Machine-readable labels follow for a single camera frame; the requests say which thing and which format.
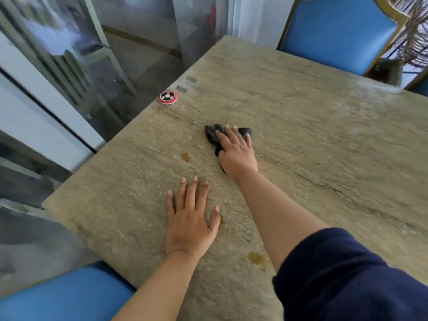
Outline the dark plant pot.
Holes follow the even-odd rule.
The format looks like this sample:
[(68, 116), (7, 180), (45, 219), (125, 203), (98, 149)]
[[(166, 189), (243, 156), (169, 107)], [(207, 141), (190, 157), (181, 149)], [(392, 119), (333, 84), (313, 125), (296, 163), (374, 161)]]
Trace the dark plant pot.
[(380, 58), (365, 77), (387, 85), (400, 87), (402, 83), (404, 59)]

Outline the blue padded chair seat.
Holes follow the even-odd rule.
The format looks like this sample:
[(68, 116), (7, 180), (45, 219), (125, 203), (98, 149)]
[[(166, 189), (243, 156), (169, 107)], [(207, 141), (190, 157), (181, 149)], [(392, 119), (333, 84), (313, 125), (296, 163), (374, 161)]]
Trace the blue padded chair seat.
[(0, 299), (0, 321), (111, 321), (136, 288), (100, 260)]

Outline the person's left forearm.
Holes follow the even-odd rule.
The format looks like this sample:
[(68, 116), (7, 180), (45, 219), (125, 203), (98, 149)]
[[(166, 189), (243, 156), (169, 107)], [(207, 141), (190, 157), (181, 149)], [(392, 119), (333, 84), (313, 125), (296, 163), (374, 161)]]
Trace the person's left forearm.
[(176, 321), (200, 258), (185, 251), (167, 254), (111, 321)]

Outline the person's right hand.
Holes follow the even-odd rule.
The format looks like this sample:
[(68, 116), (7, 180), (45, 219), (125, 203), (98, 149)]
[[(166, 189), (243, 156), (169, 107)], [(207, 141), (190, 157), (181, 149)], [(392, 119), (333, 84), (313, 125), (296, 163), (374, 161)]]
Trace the person's right hand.
[(254, 149), (245, 145), (231, 145), (219, 153), (219, 161), (224, 172), (238, 182), (250, 172), (258, 172)]

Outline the blue chair with gold frame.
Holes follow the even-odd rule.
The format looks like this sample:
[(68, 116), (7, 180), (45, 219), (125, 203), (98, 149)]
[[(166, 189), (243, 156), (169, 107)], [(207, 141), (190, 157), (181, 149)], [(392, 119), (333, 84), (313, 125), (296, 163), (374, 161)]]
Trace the blue chair with gold frame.
[(408, 21), (388, 0), (294, 0), (276, 49), (363, 76)]

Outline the round red call button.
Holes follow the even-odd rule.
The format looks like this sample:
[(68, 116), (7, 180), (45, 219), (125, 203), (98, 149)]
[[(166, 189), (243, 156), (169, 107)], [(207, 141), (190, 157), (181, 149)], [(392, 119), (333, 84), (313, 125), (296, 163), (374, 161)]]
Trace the round red call button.
[(178, 99), (178, 94), (172, 90), (163, 91), (157, 98), (157, 101), (163, 105), (171, 105)]

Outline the person's left hand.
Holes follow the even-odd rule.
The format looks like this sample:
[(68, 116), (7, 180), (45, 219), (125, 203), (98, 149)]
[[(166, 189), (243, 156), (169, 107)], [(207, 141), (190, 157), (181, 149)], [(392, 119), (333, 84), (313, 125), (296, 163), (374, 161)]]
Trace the person's left hand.
[(208, 182), (202, 185), (199, 192), (196, 190), (195, 210), (185, 208), (186, 190), (191, 183), (192, 181), (188, 182), (186, 178), (182, 178), (178, 190), (174, 193), (176, 213), (171, 220), (168, 220), (166, 255), (181, 253), (199, 261), (214, 242), (217, 233), (209, 230), (210, 219), (206, 221), (206, 206), (210, 190)]

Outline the blue chair edge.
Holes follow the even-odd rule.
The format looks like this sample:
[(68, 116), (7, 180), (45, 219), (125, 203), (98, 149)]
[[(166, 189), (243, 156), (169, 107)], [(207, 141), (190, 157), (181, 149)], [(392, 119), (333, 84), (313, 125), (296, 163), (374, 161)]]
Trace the blue chair edge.
[(428, 97), (428, 65), (405, 86), (404, 90)]

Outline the black cleaning cloth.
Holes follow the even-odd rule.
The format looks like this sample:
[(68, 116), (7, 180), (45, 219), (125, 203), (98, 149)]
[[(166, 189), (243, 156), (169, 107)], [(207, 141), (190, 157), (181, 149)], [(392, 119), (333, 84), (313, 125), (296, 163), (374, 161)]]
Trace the black cleaning cloth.
[[(206, 138), (209, 143), (215, 147), (215, 156), (219, 157), (220, 152), (224, 151), (224, 147), (222, 146), (221, 140), (217, 135), (217, 131), (229, 138), (228, 133), (225, 131), (222, 124), (205, 125)], [(246, 140), (247, 136), (252, 135), (251, 128), (240, 127), (237, 129), (237, 131), (244, 140)]]

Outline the dark blue sleeve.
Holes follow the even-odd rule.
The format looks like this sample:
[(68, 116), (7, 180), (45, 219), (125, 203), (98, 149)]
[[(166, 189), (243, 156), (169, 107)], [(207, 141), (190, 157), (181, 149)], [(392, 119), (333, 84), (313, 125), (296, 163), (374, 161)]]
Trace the dark blue sleeve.
[(428, 321), (428, 286), (341, 228), (302, 240), (272, 284), (285, 321)]

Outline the person's right forearm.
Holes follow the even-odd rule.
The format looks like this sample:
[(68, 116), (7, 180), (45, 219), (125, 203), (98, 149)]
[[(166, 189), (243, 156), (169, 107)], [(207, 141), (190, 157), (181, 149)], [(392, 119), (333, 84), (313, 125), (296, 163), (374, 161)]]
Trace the person's right forearm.
[(276, 272), (296, 246), (329, 228), (260, 172), (246, 168), (234, 177)]

